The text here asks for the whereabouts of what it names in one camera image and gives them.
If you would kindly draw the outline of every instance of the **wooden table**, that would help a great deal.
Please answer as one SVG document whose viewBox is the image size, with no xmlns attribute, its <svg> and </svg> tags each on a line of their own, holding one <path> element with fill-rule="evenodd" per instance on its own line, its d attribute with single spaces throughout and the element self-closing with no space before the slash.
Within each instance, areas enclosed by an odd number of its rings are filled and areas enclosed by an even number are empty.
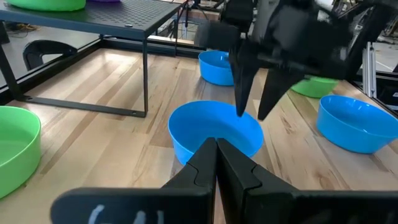
<svg viewBox="0 0 398 224">
<path fill-rule="evenodd" d="M 30 94 L 141 109 L 141 57 L 100 49 Z M 192 100 L 233 103 L 233 88 L 203 81 L 194 59 L 150 55 L 149 66 L 145 119 L 10 103 L 40 117 L 42 160 L 26 184 L 0 200 L 1 223 L 49 223 L 53 200 L 69 189 L 160 187 L 182 168 L 167 130 L 169 115 Z M 253 116 L 266 75 L 261 70 L 253 84 L 247 107 Z M 373 103 L 346 82 L 334 93 Z M 317 109 L 318 100 L 289 91 L 261 122 L 265 144 L 254 160 L 299 189 L 398 190 L 398 142 L 371 156 L 342 150 L 317 131 Z M 224 223 L 219 195 L 215 223 Z"/>
</svg>

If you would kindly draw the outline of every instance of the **table leg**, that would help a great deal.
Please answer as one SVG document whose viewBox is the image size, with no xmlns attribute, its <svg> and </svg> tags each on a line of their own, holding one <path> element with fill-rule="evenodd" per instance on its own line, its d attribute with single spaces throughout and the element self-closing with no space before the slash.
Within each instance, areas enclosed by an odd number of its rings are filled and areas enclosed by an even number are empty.
<svg viewBox="0 0 398 224">
<path fill-rule="evenodd" d="M 21 92 L 21 89 L 18 86 L 17 80 L 15 79 L 14 72 L 8 62 L 6 57 L 6 53 L 4 53 L 4 49 L 0 45 L 0 71 L 7 83 L 8 88 L 14 99 L 20 100 L 24 97 Z"/>
<path fill-rule="evenodd" d="M 17 80 L 15 79 L 14 73 L 12 72 L 11 66 L 7 60 L 6 54 L 0 45 L 0 71 L 4 76 L 9 91 L 15 100 L 23 101 L 26 103 L 37 103 L 40 105 L 48 106 L 59 106 L 62 108 L 71 108 L 86 111 L 95 111 L 100 113 L 118 114 L 123 116 L 135 116 L 139 118 L 145 118 L 148 111 L 148 67 L 147 67 L 147 47 L 146 40 L 143 44 L 143 59 L 144 59 L 144 103 L 145 111 L 129 110 L 124 108 L 114 108 L 110 106 L 94 105 L 89 103 L 79 103 L 67 100 L 56 100 L 51 98 L 42 98 L 36 96 L 24 95 L 19 88 Z"/>
<path fill-rule="evenodd" d="M 10 42 L 6 28 L 3 21 L 0 21 L 0 44 L 7 44 Z"/>
<path fill-rule="evenodd" d="M 142 41 L 142 65 L 144 74 L 144 112 L 148 112 L 148 51 L 147 39 Z"/>
</svg>

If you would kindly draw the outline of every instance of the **metal table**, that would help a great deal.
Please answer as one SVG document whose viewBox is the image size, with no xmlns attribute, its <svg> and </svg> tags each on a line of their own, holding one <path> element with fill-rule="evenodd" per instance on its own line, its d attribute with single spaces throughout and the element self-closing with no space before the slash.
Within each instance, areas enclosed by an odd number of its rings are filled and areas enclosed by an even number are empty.
<svg viewBox="0 0 398 224">
<path fill-rule="evenodd" d="M 123 0 L 121 3 L 87 2 L 84 10 L 74 12 L 39 12 L 21 9 L 0 0 L 0 21 L 111 35 L 142 41 L 144 74 L 144 111 L 113 108 L 71 101 L 27 96 L 21 90 L 7 57 L 0 47 L 0 70 L 14 99 L 43 105 L 145 117 L 148 111 L 147 38 L 170 19 L 180 5 L 156 0 Z"/>
</svg>

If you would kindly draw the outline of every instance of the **plastic bowl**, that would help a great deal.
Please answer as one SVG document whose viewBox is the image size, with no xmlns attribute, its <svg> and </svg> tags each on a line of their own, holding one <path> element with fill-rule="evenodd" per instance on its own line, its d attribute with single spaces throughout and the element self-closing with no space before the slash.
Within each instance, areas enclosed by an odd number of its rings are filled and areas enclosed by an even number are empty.
<svg viewBox="0 0 398 224">
<path fill-rule="evenodd" d="M 86 0 L 7 0 L 13 6 L 37 11 L 75 11 L 86 6 Z"/>
<path fill-rule="evenodd" d="M 39 118 L 22 108 L 0 106 L 0 198 L 21 186 L 39 161 Z"/>
<path fill-rule="evenodd" d="M 304 96 L 321 98 L 331 93 L 337 84 L 338 80 L 312 77 L 309 80 L 302 80 L 298 84 L 292 86 L 292 90 Z"/>
<path fill-rule="evenodd" d="M 194 101 L 178 107 L 169 118 L 175 155 L 185 165 L 210 137 L 225 138 L 248 157 L 261 148 L 260 124 L 249 114 L 240 118 L 233 105 L 217 101 Z"/>
<path fill-rule="evenodd" d="M 231 66 L 228 61 L 228 53 L 218 50 L 210 50 L 199 54 L 200 75 L 212 84 L 233 86 Z"/>
<path fill-rule="evenodd" d="M 329 141 L 358 153 L 374 153 L 398 138 L 398 119 L 346 96 L 320 100 L 317 128 Z"/>
</svg>

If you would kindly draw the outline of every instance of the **green bowl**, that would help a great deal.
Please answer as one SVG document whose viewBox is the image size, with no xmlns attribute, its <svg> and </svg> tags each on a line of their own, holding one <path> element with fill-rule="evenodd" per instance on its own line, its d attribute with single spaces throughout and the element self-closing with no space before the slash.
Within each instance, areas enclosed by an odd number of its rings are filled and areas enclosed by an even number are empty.
<svg viewBox="0 0 398 224">
<path fill-rule="evenodd" d="M 75 11 L 86 6 L 86 0 L 6 0 L 13 6 L 37 11 Z"/>
<path fill-rule="evenodd" d="M 338 80 L 312 77 L 292 86 L 292 90 L 312 98 L 321 98 L 331 93 L 337 84 Z"/>
<path fill-rule="evenodd" d="M 36 170 L 40 126 L 32 112 L 0 106 L 0 198 L 21 186 Z"/>
</svg>

